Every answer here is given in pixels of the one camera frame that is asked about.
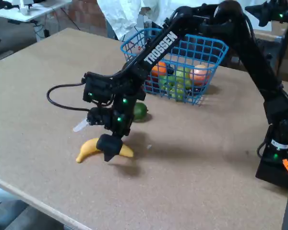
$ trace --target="yellow banana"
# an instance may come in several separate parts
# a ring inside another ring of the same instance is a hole
[[[94,138],[91,140],[88,140],[85,142],[81,148],[80,148],[80,153],[76,159],[77,163],[81,163],[85,158],[88,156],[94,154],[94,153],[100,153],[100,150],[96,148],[96,143],[99,138]],[[120,156],[123,157],[133,157],[133,150],[130,149],[127,145],[124,145],[121,147],[120,150]]]

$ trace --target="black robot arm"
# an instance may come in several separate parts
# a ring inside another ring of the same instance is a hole
[[[266,4],[248,10],[257,16],[260,10],[261,14],[269,14]],[[268,10],[274,11],[275,8],[268,7]],[[283,17],[279,17],[279,21],[283,18],[288,20],[288,6],[282,6],[277,12],[282,11]],[[268,19],[277,20],[275,16]],[[121,71],[110,76],[86,73],[83,99],[97,104],[97,108],[88,113],[87,120],[91,125],[104,125],[113,133],[112,136],[103,134],[97,143],[97,148],[105,154],[105,160],[109,161],[119,154],[121,138],[130,131],[136,100],[145,99],[141,86],[150,70],[186,34],[197,34],[223,40],[237,52],[264,98],[264,109],[270,125],[258,148],[258,155],[262,162],[281,169],[287,175],[282,163],[283,160],[288,160],[288,95],[256,45],[251,32],[247,17],[236,1],[226,0],[218,5],[203,4],[196,8],[179,7],[165,20],[162,31],[145,45],[137,57],[129,60]],[[104,107],[112,102],[110,108]],[[274,179],[262,179],[280,185]]]

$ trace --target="white cloth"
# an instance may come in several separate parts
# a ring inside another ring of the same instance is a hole
[[[179,6],[197,7],[203,3],[218,4],[222,0],[97,0],[100,9],[112,26],[116,36],[121,39],[136,24],[139,12],[143,7],[149,7],[147,16],[158,25],[162,25],[165,18],[169,17]],[[238,0],[244,9],[245,6],[258,5],[265,0]],[[259,27],[258,20],[249,13],[253,28],[271,31],[271,23],[266,27]]]

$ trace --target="green lime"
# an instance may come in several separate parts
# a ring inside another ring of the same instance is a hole
[[[135,103],[133,109],[134,120],[143,120],[147,115],[147,107],[142,102]]]

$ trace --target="blue wire basket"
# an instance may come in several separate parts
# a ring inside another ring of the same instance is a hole
[[[125,41],[120,49],[126,60],[137,56],[159,31],[143,29]],[[228,46],[220,40],[187,34],[154,66],[143,89],[161,97],[196,104],[227,51]]]

